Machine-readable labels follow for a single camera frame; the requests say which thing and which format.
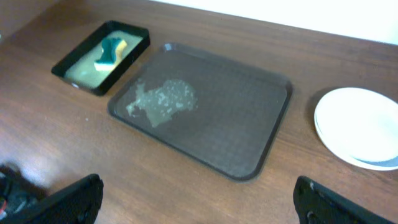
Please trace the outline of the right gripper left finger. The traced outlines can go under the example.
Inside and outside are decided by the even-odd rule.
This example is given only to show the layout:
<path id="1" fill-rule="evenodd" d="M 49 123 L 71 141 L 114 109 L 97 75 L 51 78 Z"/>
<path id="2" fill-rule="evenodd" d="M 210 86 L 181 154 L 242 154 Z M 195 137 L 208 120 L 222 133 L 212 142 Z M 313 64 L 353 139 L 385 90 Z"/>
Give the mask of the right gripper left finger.
<path id="1" fill-rule="evenodd" d="M 7 216 L 5 224 L 94 224 L 103 200 L 103 181 L 90 174 L 43 200 Z"/>

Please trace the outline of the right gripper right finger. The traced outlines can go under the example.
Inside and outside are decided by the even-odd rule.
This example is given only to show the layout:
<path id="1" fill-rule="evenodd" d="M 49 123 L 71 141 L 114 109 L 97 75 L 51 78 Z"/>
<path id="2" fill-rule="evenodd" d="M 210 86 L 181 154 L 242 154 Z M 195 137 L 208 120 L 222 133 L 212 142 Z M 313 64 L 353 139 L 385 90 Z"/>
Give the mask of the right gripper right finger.
<path id="1" fill-rule="evenodd" d="M 393 224 L 303 175 L 296 181 L 293 201 L 300 224 Z"/>

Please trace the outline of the white plate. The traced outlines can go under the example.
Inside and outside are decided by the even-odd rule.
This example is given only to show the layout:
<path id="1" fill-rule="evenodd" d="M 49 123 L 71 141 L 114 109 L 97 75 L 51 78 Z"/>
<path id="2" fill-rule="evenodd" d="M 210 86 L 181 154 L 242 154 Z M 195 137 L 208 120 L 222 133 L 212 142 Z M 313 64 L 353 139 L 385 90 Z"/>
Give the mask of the white plate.
<path id="1" fill-rule="evenodd" d="M 325 145 L 325 147 L 332 152 L 336 157 L 340 158 L 342 161 L 345 161 L 353 166 L 360 167 L 363 169 L 369 170 L 377 170 L 377 171 L 392 171 L 397 170 L 397 167 L 381 167 L 375 166 L 371 164 L 367 164 L 359 161 L 359 159 L 352 157 L 347 152 L 343 152 L 343 148 L 339 146 L 336 142 L 333 142 L 330 139 L 327 139 L 326 135 L 322 133 L 320 125 L 318 124 L 317 115 L 313 115 L 314 127 L 317 132 L 317 135 L 321 142 Z"/>
<path id="2" fill-rule="evenodd" d="M 397 102 L 364 88 L 338 88 L 315 107 L 327 139 L 352 157 L 386 161 L 397 156 Z"/>

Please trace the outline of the green and yellow sponge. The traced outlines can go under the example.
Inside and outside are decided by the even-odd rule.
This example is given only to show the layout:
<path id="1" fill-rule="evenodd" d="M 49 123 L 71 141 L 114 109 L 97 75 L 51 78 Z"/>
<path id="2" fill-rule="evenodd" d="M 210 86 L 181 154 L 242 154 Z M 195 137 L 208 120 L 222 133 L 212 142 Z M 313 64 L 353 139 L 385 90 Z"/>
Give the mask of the green and yellow sponge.
<path id="1" fill-rule="evenodd" d="M 105 38 L 101 43 L 102 55 L 95 60 L 97 71 L 112 71 L 122 60 L 122 54 L 127 47 L 127 42 L 122 38 Z"/>

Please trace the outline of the light grey plate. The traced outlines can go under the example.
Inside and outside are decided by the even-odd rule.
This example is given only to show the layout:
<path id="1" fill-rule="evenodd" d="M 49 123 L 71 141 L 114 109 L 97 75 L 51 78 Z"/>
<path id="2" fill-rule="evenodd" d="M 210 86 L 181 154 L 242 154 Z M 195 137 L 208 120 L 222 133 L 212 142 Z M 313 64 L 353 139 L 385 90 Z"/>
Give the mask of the light grey plate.
<path id="1" fill-rule="evenodd" d="M 359 160 L 361 162 L 375 165 L 375 166 L 381 166 L 381 167 L 397 167 L 398 165 L 398 157 L 394 157 L 392 159 L 386 160 L 386 161 L 365 161 L 365 160 Z"/>

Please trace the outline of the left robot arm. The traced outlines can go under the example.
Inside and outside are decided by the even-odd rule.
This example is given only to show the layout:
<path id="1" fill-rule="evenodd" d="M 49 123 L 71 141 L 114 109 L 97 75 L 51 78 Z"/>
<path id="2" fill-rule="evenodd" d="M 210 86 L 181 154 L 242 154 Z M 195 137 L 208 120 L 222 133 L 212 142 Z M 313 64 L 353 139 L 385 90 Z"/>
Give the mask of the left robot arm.
<path id="1" fill-rule="evenodd" d="M 1 164 L 1 222 L 45 197 L 45 189 L 26 179 L 18 166 Z"/>

